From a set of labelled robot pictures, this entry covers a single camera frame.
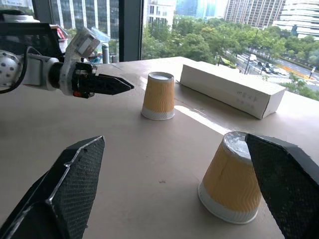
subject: white box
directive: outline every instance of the white box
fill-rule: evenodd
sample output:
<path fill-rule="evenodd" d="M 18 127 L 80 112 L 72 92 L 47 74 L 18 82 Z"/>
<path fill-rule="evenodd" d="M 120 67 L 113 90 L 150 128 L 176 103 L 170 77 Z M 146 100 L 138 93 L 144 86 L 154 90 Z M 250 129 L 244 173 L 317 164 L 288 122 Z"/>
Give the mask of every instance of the white box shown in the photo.
<path fill-rule="evenodd" d="M 260 76 L 240 74 L 204 62 L 184 65 L 180 83 L 262 119 L 275 112 L 285 87 Z"/>

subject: building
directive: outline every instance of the building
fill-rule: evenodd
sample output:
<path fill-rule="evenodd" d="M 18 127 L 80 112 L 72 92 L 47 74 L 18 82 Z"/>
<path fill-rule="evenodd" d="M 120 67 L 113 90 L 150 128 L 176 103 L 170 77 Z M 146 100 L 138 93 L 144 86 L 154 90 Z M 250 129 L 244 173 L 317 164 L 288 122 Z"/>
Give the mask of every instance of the building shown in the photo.
<path fill-rule="evenodd" d="M 279 19 L 285 0 L 229 0 L 225 20 L 253 27 L 268 27 Z"/>
<path fill-rule="evenodd" d="M 1 9 L 16 9 L 28 15 L 34 15 L 32 0 L 0 0 L 0 10 Z"/>
<path fill-rule="evenodd" d="M 156 21 L 172 26 L 175 8 L 176 0 L 144 0 L 143 24 Z"/>
<path fill-rule="evenodd" d="M 198 0 L 196 17 L 207 18 L 215 16 L 215 0 Z"/>
<path fill-rule="evenodd" d="M 118 0 L 51 0 L 54 22 L 65 29 L 95 27 L 119 38 Z"/>
<path fill-rule="evenodd" d="M 184 16 L 196 16 L 198 0 L 177 0 L 176 14 Z"/>
<path fill-rule="evenodd" d="M 274 25 L 289 31 L 295 26 L 299 38 L 311 35 L 319 40 L 319 1 L 286 0 L 280 19 Z"/>
<path fill-rule="evenodd" d="M 223 18 L 226 4 L 225 0 L 177 0 L 176 14 L 204 19 Z"/>

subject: table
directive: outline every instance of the table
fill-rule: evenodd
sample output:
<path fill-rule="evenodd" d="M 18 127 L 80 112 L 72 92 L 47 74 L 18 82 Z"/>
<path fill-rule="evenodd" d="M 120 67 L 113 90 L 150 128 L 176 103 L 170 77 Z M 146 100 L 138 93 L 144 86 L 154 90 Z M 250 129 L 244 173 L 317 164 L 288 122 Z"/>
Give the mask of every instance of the table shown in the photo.
<path fill-rule="evenodd" d="M 99 72 L 123 76 L 136 88 L 91 99 L 21 86 L 0 96 L 0 223 L 67 146 L 104 135 L 96 199 L 85 239 L 283 238 L 265 202 L 256 220 L 232 225 L 200 203 L 197 186 L 223 134 L 241 130 L 298 144 L 318 154 L 319 102 L 285 93 L 277 113 L 258 120 L 178 83 L 182 58 L 123 62 Z M 175 75 L 175 117 L 141 116 L 147 74 Z"/>

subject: yellow paper cup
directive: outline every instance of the yellow paper cup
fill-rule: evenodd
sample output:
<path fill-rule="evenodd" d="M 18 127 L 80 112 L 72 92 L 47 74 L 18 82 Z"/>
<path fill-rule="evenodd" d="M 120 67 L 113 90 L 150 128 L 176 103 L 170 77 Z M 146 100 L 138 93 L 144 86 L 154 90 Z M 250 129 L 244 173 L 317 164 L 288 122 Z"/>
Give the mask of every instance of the yellow paper cup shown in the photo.
<path fill-rule="evenodd" d="M 245 136 L 242 132 L 224 135 L 198 187 L 203 205 L 215 216 L 234 224 L 253 221 L 261 200 Z"/>
<path fill-rule="evenodd" d="M 165 72 L 151 72 L 146 86 L 142 115 L 151 120 L 174 117 L 174 76 Z"/>

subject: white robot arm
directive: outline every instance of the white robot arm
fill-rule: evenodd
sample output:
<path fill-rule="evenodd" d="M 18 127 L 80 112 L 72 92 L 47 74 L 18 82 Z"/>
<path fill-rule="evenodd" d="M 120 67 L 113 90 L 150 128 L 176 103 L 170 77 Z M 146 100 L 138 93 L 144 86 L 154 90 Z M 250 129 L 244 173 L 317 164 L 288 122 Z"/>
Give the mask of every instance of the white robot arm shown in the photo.
<path fill-rule="evenodd" d="M 66 48 L 64 63 L 42 56 L 34 48 L 26 48 L 23 56 L 0 50 L 0 93 L 7 93 L 20 84 L 38 89 L 89 98 L 94 93 L 115 95 L 134 88 L 119 77 L 96 75 L 97 67 L 81 63 L 100 41 L 87 28 L 79 31 Z"/>

